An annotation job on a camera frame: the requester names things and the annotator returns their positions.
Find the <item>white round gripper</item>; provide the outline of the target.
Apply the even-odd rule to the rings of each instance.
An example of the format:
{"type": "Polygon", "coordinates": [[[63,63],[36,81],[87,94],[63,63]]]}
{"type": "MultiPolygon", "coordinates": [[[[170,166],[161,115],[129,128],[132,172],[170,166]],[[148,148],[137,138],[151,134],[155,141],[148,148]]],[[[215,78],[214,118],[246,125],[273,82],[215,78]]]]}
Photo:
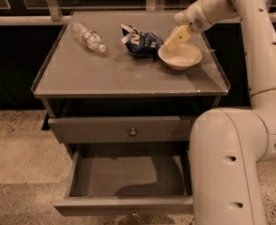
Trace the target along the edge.
{"type": "Polygon", "coordinates": [[[177,26],[169,38],[164,41],[163,48],[168,52],[189,40],[192,37],[192,32],[203,33],[212,27],[205,16],[201,2],[195,2],[185,10],[178,12],[175,15],[175,20],[185,25],[177,26]]]}

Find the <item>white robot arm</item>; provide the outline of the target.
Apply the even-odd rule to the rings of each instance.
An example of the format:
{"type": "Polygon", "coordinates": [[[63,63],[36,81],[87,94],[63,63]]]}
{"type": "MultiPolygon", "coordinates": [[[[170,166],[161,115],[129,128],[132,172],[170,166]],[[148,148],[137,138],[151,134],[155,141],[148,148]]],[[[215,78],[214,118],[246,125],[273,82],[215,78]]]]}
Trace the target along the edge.
{"type": "Polygon", "coordinates": [[[195,225],[267,225],[256,165],[276,158],[276,32],[272,0],[198,0],[175,19],[194,33],[240,19],[248,109],[201,114],[190,136],[195,225]]]}

